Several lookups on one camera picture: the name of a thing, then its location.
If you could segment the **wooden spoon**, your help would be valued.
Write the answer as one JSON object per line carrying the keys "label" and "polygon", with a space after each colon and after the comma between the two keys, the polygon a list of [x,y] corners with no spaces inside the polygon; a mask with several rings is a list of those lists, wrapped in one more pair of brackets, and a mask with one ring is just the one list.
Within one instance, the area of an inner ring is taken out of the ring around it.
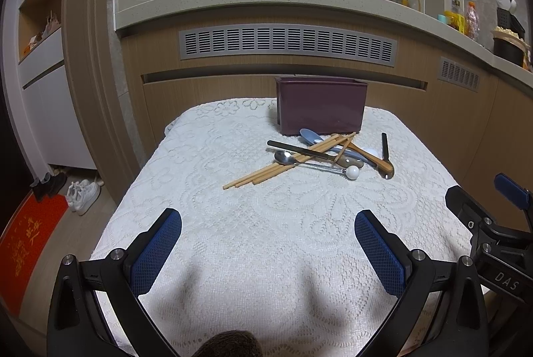
{"label": "wooden spoon", "polygon": [[385,153],[384,158],[376,157],[370,153],[368,153],[366,150],[357,147],[353,142],[343,142],[342,143],[343,150],[350,150],[351,152],[354,152],[358,154],[359,156],[365,158],[368,163],[372,163],[374,167],[377,168],[378,173],[384,178],[384,179],[391,179],[393,176],[395,176],[395,167],[392,165],[388,158],[388,145],[387,145],[387,137],[384,137],[382,139],[382,147],[384,148],[383,151]]}

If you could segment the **black handled spoon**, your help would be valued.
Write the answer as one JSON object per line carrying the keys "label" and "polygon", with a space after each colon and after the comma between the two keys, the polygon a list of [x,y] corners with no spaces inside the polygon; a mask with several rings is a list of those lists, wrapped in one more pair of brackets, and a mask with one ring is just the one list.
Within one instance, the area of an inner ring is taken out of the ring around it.
{"label": "black handled spoon", "polygon": [[385,132],[381,133],[381,142],[382,142],[382,159],[383,161],[390,164],[389,161],[389,151],[388,151],[388,142],[387,142],[387,134]]}

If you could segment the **dark textured handle steel spoon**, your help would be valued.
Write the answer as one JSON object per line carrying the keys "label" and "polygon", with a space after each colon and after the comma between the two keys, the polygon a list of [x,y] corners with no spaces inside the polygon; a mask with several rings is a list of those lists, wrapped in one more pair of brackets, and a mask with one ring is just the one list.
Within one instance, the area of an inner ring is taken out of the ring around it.
{"label": "dark textured handle steel spoon", "polygon": [[334,162],[340,167],[350,167],[350,166],[355,166],[359,168],[363,167],[363,162],[359,158],[347,157],[345,155],[341,155],[339,158],[337,158],[335,156],[332,156],[332,155],[329,155],[323,152],[315,151],[310,148],[300,148],[294,145],[285,144],[285,143],[274,141],[274,140],[268,140],[266,144],[270,147],[281,148],[283,150],[294,152],[294,153],[299,153],[307,157],[320,158],[322,160]]}

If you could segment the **blue plastic spoon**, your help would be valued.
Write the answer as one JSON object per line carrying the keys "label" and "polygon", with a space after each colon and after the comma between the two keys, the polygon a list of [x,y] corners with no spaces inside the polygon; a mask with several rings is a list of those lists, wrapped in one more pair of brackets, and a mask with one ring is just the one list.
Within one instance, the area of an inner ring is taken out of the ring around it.
{"label": "blue plastic spoon", "polygon": [[[310,146],[313,146],[314,144],[318,144],[324,141],[324,138],[320,136],[319,134],[317,134],[312,129],[300,129],[300,137]],[[342,149],[341,145],[336,145],[330,148],[329,152],[339,153],[341,149]],[[346,157],[359,159],[361,162],[371,167],[376,167],[376,165],[373,164],[371,161],[369,161],[368,158],[363,157],[361,154],[359,154],[358,152],[354,150],[351,150],[350,148],[346,148],[343,154]]]}

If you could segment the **white plastic spoon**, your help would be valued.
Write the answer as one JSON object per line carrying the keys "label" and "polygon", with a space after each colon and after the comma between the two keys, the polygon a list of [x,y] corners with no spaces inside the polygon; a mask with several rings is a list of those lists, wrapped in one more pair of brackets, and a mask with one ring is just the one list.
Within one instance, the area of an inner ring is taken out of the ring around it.
{"label": "white plastic spoon", "polygon": [[373,148],[362,148],[359,154],[368,162],[381,159],[378,151]]}

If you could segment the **white sneakers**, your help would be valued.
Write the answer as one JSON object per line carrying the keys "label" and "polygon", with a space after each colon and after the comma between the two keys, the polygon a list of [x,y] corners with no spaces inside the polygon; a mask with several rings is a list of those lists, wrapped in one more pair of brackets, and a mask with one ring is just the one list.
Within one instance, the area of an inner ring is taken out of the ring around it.
{"label": "white sneakers", "polygon": [[101,193],[101,185],[96,181],[89,182],[84,179],[81,181],[73,181],[65,195],[68,207],[78,216],[83,216],[92,204],[98,200]]}

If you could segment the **red door mat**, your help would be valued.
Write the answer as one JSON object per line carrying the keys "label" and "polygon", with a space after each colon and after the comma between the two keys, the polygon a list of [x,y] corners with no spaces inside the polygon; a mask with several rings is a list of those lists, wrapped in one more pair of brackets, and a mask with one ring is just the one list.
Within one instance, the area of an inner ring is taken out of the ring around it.
{"label": "red door mat", "polygon": [[1,237],[1,301],[18,316],[31,275],[68,206],[62,194],[23,200]]}

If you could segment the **black shoes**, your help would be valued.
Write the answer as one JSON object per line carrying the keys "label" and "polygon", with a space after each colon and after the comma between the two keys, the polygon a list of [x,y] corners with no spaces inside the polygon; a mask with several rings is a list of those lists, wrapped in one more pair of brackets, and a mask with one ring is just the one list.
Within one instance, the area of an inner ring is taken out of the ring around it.
{"label": "black shoes", "polygon": [[63,188],[67,182],[67,175],[64,172],[59,172],[56,175],[46,173],[44,178],[40,180],[36,178],[30,188],[37,203],[41,202],[46,196],[54,197]]}

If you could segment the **small grey ventilation grille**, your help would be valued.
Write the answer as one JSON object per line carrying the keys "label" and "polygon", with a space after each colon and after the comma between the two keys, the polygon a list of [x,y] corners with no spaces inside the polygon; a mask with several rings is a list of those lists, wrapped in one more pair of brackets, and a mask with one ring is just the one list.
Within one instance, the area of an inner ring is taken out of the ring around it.
{"label": "small grey ventilation grille", "polygon": [[477,92],[480,85],[477,73],[445,57],[440,60],[437,78],[473,92]]}

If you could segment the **black pot with lid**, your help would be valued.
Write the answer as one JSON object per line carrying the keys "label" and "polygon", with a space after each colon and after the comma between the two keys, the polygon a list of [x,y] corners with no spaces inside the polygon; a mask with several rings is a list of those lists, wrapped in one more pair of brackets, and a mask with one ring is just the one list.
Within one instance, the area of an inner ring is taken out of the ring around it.
{"label": "black pot with lid", "polygon": [[530,49],[524,39],[509,28],[496,27],[491,33],[494,55],[523,67],[525,57]]}

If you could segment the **purple plastic utensil holder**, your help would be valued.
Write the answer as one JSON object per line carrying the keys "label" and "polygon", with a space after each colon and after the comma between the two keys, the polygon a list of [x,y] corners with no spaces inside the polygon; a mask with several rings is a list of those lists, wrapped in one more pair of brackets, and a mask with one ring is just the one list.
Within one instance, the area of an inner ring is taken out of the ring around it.
{"label": "purple plastic utensil holder", "polygon": [[279,76],[277,124],[286,136],[360,132],[368,84],[343,77]]}

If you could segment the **plastic bottle orange cap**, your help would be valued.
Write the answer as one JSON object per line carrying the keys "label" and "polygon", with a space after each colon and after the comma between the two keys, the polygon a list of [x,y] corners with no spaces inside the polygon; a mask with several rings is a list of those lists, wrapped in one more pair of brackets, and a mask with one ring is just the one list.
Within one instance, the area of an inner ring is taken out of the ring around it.
{"label": "plastic bottle orange cap", "polygon": [[465,12],[465,32],[470,39],[478,41],[480,33],[479,16],[473,1],[468,2]]}

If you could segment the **yellow seasoning packages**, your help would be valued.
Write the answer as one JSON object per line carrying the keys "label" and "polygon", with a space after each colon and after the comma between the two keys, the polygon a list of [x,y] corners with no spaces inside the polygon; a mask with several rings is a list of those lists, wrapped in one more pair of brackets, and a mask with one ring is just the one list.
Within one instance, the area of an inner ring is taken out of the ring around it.
{"label": "yellow seasoning packages", "polygon": [[447,24],[447,26],[454,28],[461,34],[465,34],[465,17],[464,15],[450,10],[446,10],[443,14],[439,14],[437,19]]}

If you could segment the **white cabinet with shelf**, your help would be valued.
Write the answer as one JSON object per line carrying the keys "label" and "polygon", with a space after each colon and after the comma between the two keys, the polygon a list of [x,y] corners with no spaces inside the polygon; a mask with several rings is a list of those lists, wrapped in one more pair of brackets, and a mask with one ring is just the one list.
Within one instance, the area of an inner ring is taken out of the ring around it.
{"label": "white cabinet with shelf", "polygon": [[14,135],[35,177],[53,167],[95,168],[71,98],[62,0],[4,0],[1,75]]}

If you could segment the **grey stone countertop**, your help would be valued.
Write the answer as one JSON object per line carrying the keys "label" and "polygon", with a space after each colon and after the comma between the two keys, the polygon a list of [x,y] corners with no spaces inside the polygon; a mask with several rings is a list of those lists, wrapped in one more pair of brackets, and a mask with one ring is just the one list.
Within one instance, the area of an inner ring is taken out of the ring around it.
{"label": "grey stone countertop", "polygon": [[498,74],[532,87],[531,72],[494,55],[437,19],[389,0],[113,0],[113,27],[118,31],[156,18],[208,9],[265,6],[330,9],[409,27],[465,51]]}

